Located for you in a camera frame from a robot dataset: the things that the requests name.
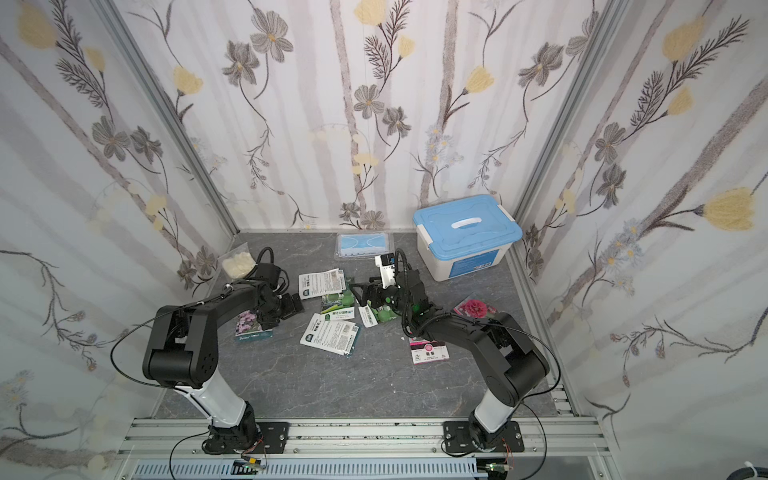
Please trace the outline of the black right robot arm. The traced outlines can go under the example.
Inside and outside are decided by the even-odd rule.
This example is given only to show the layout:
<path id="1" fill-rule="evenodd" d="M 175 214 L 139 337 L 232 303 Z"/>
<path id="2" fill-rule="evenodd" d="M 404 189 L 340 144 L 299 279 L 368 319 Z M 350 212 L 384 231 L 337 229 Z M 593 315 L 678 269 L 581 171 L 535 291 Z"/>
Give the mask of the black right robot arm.
<path id="1" fill-rule="evenodd" d="M 470 318 L 446 311 L 427 296 L 416 270 L 395 275 L 385 286 L 380 278 L 352 283 L 362 307 L 390 307 L 411 339 L 438 341 L 467 350 L 486 384 L 486 392 L 467 421 L 464 434 L 444 435 L 450 455 L 490 452 L 512 442 L 510 419 L 524 398 L 550 373 L 541 341 L 521 329 L 504 312 L 492 318 Z"/>

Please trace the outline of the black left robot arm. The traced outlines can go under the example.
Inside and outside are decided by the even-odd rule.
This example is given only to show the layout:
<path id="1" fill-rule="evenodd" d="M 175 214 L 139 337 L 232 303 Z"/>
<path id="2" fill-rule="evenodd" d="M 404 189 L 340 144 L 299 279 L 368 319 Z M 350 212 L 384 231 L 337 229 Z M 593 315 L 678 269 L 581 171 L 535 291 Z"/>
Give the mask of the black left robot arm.
<path id="1" fill-rule="evenodd" d="M 144 355 L 144 376 L 184 396 L 208 420 L 202 450 L 208 455 L 282 454 L 288 422 L 256 420 L 219 371 L 218 330 L 236 315 L 255 312 L 275 327 L 304 310 L 297 294 L 278 295 L 265 282 L 227 286 L 206 300 L 158 310 Z"/>

